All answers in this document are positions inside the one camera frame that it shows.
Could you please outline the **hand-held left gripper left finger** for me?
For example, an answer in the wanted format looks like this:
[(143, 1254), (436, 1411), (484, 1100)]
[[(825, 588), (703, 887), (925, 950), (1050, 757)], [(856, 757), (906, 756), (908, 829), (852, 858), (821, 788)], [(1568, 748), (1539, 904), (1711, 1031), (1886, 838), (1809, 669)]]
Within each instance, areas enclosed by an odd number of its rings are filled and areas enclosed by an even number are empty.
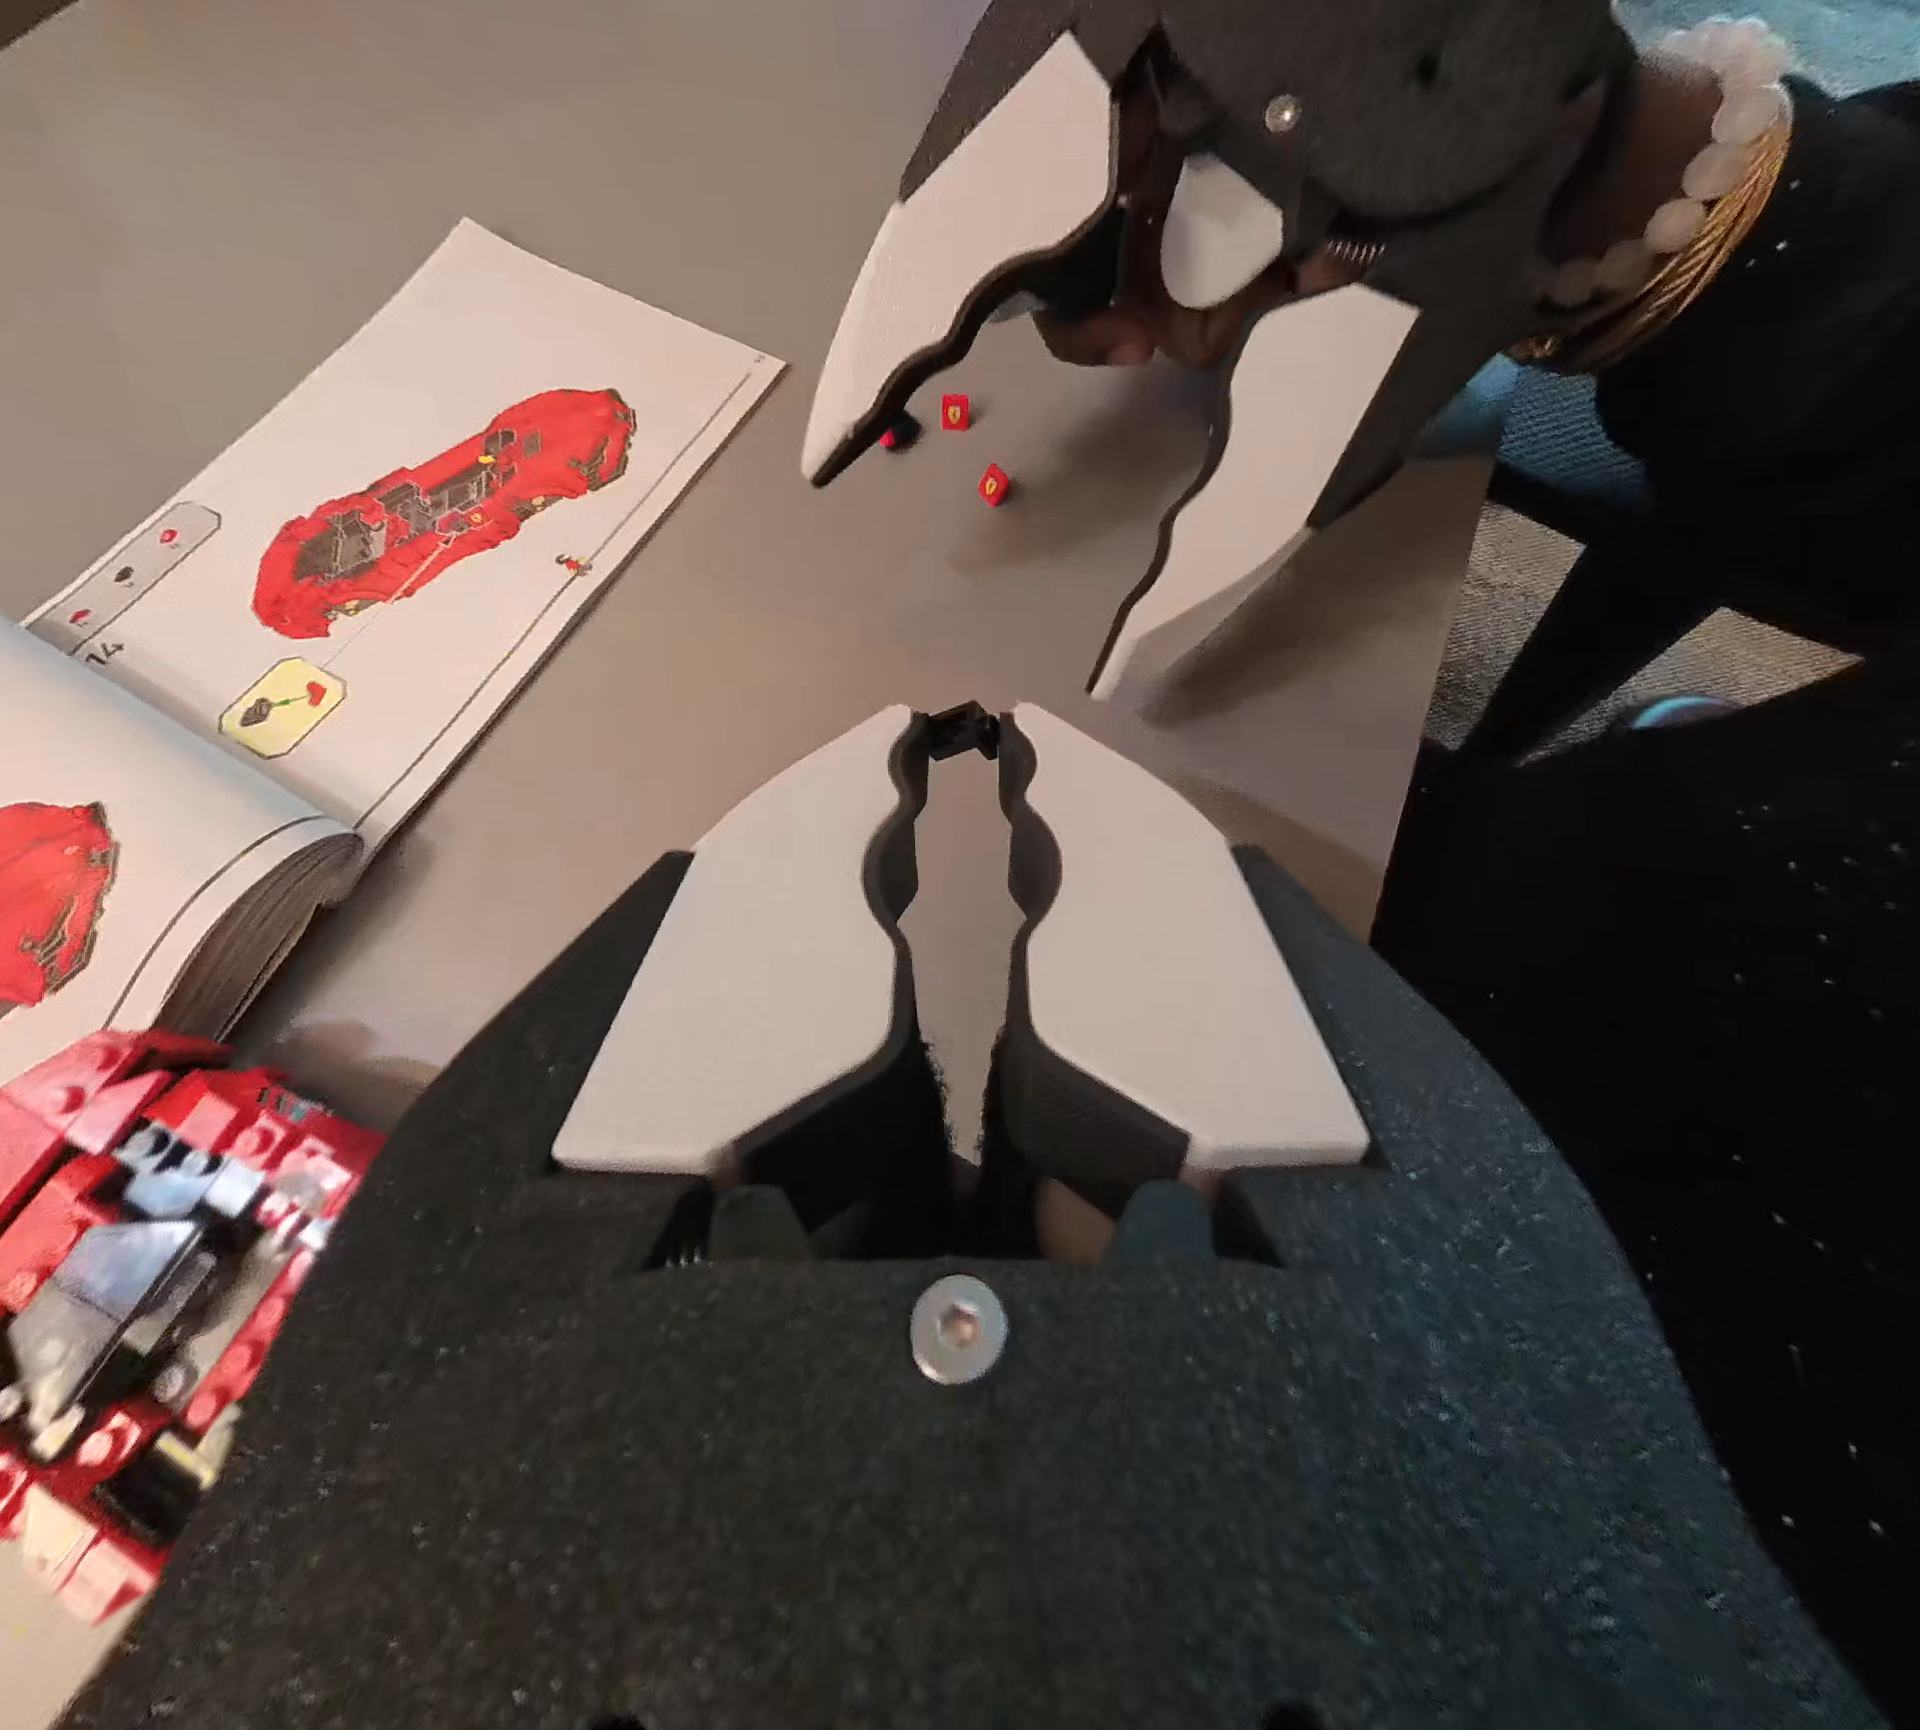
[(925, 717), (888, 705), (698, 842), (553, 1141), (561, 1168), (740, 1174), (900, 1054)]

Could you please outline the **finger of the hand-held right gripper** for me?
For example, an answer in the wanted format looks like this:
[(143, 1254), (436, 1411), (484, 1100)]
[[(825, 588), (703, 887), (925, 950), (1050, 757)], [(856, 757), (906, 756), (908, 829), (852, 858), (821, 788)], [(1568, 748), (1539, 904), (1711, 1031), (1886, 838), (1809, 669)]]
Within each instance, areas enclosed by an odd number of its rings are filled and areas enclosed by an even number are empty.
[(1418, 316), (1352, 284), (1250, 326), (1212, 465), (1164, 520), (1154, 563), (1102, 651), (1093, 700), (1154, 702), (1299, 553)]
[(1066, 31), (881, 222), (815, 386), (807, 484), (867, 455), (1000, 303), (1096, 228), (1118, 168), (1118, 89)]

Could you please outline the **lego instruction booklet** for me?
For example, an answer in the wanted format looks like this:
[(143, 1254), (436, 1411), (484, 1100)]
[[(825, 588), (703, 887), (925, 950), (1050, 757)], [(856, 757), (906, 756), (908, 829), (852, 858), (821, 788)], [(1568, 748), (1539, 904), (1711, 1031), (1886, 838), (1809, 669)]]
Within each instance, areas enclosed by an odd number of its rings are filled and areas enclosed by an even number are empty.
[(782, 372), (463, 222), (4, 621), (4, 1075), (226, 1033)]

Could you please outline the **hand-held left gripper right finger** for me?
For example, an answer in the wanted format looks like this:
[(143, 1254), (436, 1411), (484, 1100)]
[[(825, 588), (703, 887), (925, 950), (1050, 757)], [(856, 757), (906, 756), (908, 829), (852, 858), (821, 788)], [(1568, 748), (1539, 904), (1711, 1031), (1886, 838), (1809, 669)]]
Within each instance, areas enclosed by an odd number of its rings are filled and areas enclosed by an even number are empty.
[(1229, 838), (1041, 705), (998, 723), (1021, 908), (996, 1112), (1042, 1179), (1360, 1164), (1372, 1137)]

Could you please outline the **red lego car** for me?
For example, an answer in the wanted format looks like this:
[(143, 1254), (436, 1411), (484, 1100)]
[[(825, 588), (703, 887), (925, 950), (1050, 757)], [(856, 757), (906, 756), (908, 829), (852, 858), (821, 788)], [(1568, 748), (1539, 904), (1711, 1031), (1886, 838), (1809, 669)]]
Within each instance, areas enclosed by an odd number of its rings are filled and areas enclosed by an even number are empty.
[(99, 1031), (4, 1085), (3, 1145), (4, 1543), (105, 1628), (224, 1472), (386, 1137), (226, 1046)]

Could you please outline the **person's right hand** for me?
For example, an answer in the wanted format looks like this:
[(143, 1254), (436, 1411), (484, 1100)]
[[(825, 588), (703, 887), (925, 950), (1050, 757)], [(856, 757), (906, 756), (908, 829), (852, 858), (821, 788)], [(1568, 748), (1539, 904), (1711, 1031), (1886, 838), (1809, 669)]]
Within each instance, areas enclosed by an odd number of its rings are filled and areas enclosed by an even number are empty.
[(1139, 299), (1112, 303), (1081, 320), (1042, 307), (1033, 324), (1044, 349), (1083, 370), (1137, 370), (1164, 357), (1204, 372), (1237, 349), (1247, 328), (1285, 297), (1248, 293), (1210, 309)]

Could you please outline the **person's right forearm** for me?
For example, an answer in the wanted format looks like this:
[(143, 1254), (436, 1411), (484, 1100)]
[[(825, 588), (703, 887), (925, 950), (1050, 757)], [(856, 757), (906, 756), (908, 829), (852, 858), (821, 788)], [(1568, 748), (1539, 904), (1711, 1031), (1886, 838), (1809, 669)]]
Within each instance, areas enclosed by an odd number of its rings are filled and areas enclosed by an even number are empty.
[(1597, 374), (1597, 416), (1686, 528), (1824, 613), (1917, 621), (1919, 83), (1792, 77), (1765, 208), (1709, 287)]

